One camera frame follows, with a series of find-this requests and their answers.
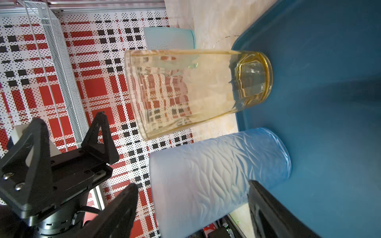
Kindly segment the teal plastic tray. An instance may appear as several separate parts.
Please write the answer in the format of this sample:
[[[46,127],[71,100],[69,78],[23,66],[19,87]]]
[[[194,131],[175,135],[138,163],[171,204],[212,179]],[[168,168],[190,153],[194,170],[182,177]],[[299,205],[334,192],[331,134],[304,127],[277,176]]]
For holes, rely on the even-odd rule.
[[[380,237],[380,1],[277,1],[233,49],[273,68],[269,97],[237,114],[287,147],[291,177],[272,195],[323,238]]]

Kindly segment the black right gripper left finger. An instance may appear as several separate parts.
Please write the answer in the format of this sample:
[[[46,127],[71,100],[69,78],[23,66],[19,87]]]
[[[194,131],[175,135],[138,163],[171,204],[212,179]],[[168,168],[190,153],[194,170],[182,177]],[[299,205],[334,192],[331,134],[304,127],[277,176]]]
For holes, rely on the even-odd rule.
[[[130,237],[139,198],[135,183],[129,184],[101,213],[84,226],[76,238]]]

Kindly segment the mint green frosted cup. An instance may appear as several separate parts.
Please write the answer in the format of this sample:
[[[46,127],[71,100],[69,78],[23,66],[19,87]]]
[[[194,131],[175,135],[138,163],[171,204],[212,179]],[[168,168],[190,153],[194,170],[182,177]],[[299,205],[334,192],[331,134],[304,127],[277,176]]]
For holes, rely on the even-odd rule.
[[[192,50],[196,48],[192,30],[170,27],[145,27],[143,29],[149,50]]]

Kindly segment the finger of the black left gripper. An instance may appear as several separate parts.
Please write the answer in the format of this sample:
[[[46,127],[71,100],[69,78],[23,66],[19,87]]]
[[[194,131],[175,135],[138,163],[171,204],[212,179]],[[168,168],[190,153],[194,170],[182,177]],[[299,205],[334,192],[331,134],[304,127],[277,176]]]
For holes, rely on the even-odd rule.
[[[81,148],[107,164],[113,165],[118,162],[120,157],[112,139],[107,115],[104,112],[96,114]]]
[[[53,194],[49,131],[34,118],[19,141],[1,159],[1,195],[16,208],[36,208]]]

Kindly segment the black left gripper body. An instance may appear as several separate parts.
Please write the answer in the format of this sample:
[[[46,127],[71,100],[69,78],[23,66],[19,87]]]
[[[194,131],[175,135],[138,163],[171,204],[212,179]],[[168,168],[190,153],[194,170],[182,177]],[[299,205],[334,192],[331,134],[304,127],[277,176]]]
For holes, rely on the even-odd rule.
[[[49,170],[6,171],[1,177],[2,238],[73,238],[84,228],[85,213],[101,211],[87,206],[90,190],[109,179],[106,163],[54,165]]]

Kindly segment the amber tall glass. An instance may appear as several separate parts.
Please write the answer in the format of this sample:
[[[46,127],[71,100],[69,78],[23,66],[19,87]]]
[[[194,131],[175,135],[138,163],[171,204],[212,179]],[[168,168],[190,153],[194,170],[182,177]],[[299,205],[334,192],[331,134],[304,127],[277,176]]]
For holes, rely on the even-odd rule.
[[[261,52],[134,50],[125,52],[137,127],[152,140],[264,102],[273,69]]]

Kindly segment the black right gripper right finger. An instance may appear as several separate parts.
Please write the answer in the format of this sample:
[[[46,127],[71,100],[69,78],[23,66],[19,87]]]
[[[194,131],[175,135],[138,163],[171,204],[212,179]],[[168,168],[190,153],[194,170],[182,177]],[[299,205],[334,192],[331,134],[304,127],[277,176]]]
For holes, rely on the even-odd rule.
[[[318,238],[258,181],[249,181],[248,204],[257,238]]]

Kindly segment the blue grey frosted cup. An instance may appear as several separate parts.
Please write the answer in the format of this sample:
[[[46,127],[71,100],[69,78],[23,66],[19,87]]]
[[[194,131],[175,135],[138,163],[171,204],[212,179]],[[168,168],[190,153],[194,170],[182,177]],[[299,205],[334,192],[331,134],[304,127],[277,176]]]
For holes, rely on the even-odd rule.
[[[151,192],[164,238],[184,238],[248,202],[249,181],[286,181],[291,157],[281,139],[257,128],[152,152]]]

